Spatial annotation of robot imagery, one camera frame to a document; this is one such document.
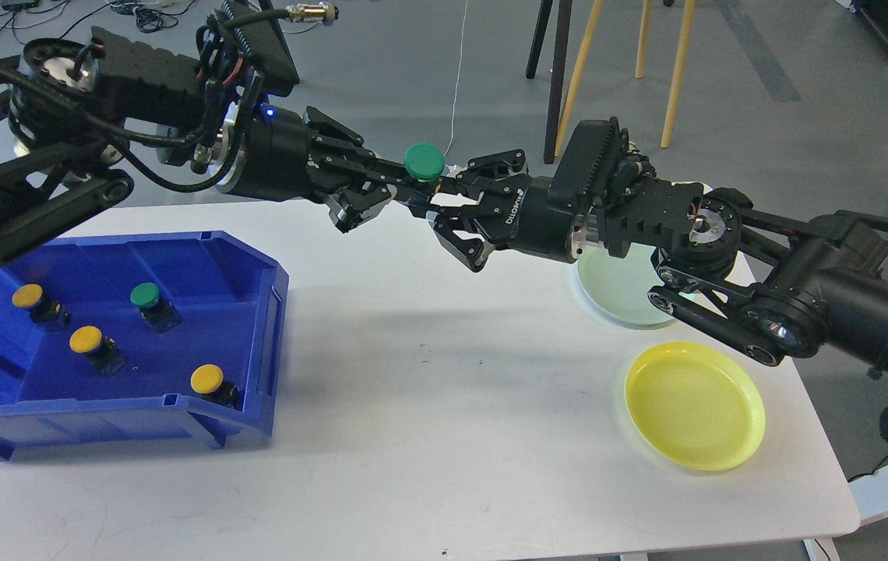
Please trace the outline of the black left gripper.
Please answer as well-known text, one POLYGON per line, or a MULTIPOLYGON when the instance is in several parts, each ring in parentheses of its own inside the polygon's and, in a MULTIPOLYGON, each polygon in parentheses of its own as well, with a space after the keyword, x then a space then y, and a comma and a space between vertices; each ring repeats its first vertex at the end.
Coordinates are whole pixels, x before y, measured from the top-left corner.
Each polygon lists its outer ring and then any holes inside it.
POLYGON ((301 118, 263 104, 252 111, 233 167, 215 189, 263 201, 325 203, 333 226, 348 233, 377 217, 397 187, 416 184, 403 164, 377 156, 362 135, 316 107, 306 107, 301 118))

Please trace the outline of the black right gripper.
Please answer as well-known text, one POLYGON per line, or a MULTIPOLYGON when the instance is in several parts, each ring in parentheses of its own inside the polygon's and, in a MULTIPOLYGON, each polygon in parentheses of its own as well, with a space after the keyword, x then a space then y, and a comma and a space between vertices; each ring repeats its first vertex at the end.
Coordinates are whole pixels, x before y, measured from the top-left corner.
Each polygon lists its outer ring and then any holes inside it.
POLYGON ((507 150, 449 166, 435 181, 421 182, 421 203, 435 196, 462 196, 477 205, 433 206, 424 217, 438 242, 467 269, 481 271, 494 249, 544 259, 575 259, 573 219, 548 205, 553 178, 524 175, 519 150, 507 150))

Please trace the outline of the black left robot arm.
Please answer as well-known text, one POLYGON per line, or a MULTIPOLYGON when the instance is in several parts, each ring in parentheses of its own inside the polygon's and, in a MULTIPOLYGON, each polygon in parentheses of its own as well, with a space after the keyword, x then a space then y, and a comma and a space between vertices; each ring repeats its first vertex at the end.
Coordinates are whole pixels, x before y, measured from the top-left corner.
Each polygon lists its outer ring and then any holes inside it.
POLYGON ((123 202, 134 181, 121 161, 179 194, 327 205, 344 233, 390 201, 428 201, 436 175, 412 157, 383 160, 322 111, 267 103, 299 81, 279 22, 337 15, 330 2, 226 1, 194 57, 94 27, 0 59, 0 267, 123 202))

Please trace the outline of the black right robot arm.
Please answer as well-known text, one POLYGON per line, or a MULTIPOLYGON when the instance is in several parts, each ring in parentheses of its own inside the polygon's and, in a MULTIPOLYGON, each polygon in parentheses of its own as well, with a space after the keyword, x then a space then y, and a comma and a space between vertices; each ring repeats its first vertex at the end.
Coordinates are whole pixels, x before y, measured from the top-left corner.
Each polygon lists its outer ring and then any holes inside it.
MULTIPOLYGON (((554 177, 515 150, 454 177, 436 146, 404 155, 415 216, 472 271, 512 249, 573 263, 584 246, 625 258, 650 246, 654 308, 761 365, 831 344, 888 374, 888 217, 839 212, 797 221, 755 210, 737 189, 662 180, 616 118, 576 125, 554 177)), ((888 408, 879 416, 888 444, 888 408)))

